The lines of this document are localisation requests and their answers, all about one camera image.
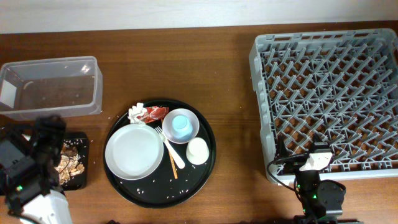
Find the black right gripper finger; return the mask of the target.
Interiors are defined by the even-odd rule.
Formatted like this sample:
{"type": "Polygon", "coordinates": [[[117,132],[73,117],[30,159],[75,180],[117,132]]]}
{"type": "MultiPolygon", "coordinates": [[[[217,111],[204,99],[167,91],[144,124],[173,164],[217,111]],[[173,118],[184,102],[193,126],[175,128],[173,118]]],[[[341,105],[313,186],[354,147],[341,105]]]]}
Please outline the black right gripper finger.
{"type": "Polygon", "coordinates": [[[312,152],[329,152],[329,144],[322,141],[318,134],[313,135],[312,152]]]}
{"type": "Polygon", "coordinates": [[[278,135],[277,137],[277,144],[276,144],[276,151],[275,151],[275,158],[285,158],[288,156],[287,148],[284,143],[285,137],[283,135],[278,135]]]}

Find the rice and food scraps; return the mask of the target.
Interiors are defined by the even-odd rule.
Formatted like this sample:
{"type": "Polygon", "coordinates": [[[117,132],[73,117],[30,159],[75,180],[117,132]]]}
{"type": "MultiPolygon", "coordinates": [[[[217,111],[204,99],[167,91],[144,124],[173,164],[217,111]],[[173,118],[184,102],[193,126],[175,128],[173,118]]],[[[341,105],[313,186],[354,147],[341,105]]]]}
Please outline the rice and food scraps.
{"type": "Polygon", "coordinates": [[[85,166],[79,160],[81,156],[78,152],[78,146],[82,146],[81,139],[65,140],[61,150],[61,160],[59,165],[55,168],[58,172],[58,178],[61,185],[66,184],[75,176],[84,173],[85,166]]]}

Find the large white plate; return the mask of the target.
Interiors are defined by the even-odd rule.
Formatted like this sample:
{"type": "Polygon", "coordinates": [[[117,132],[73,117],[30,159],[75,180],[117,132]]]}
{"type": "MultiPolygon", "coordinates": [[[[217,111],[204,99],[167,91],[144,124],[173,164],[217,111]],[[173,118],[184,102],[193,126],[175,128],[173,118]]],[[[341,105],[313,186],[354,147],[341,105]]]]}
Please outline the large white plate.
{"type": "Polygon", "coordinates": [[[104,156],[108,169],[124,180],[153,173],[164,155],[164,144],[154,128],[143,124],[121,127],[109,138],[104,156]]]}

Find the white ceramic cup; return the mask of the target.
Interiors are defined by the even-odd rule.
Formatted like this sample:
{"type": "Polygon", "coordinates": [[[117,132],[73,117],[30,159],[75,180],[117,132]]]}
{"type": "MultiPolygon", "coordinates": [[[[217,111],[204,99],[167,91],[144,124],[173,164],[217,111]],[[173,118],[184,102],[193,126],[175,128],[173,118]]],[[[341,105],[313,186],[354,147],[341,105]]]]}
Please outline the white ceramic cup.
{"type": "Polygon", "coordinates": [[[187,145],[186,156],[193,165],[204,164],[210,156],[210,150],[205,140],[202,138],[191,139],[187,145]]]}

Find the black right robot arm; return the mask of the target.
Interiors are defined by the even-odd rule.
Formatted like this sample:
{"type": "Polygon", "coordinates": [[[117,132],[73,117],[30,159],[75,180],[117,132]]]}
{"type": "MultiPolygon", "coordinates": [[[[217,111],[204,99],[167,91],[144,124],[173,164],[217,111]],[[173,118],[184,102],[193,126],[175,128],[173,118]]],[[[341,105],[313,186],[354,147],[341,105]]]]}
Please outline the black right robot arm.
{"type": "Polygon", "coordinates": [[[276,163],[294,174],[293,191],[303,208],[303,215],[295,216],[294,223],[338,222],[337,217],[343,213],[346,187],[320,178],[320,172],[329,166],[332,157],[330,145],[316,134],[307,152],[293,156],[288,154],[284,138],[277,138],[276,163]]]}

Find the white napkin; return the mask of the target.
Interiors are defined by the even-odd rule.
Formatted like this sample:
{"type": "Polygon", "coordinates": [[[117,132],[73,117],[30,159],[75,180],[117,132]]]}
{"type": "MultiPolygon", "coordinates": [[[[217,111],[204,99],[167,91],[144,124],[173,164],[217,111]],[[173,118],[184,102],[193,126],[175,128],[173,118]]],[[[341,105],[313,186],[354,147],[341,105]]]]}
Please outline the white napkin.
{"type": "Polygon", "coordinates": [[[141,121],[141,117],[145,115],[147,109],[144,107],[143,103],[137,103],[136,106],[132,106],[128,110],[127,118],[130,120],[131,124],[145,124],[141,121]]]}

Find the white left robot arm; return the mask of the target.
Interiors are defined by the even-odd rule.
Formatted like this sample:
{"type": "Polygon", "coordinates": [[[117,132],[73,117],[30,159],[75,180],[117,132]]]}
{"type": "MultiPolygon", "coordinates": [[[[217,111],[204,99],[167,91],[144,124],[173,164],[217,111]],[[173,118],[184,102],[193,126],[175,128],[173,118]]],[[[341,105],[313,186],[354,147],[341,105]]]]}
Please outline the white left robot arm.
{"type": "Polygon", "coordinates": [[[22,223],[71,223],[59,173],[66,124],[58,115],[1,130],[1,192],[22,223]]]}

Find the red snack wrapper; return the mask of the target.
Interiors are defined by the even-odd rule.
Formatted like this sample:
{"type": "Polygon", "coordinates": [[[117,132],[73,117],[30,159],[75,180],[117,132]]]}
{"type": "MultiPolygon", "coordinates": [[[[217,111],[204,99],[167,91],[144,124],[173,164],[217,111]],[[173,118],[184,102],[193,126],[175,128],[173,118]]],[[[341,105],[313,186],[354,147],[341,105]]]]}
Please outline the red snack wrapper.
{"type": "Polygon", "coordinates": [[[141,117],[141,121],[143,121],[144,123],[151,123],[153,121],[164,119],[168,113],[169,113],[169,107],[162,107],[162,106],[146,107],[146,112],[141,117]]]}

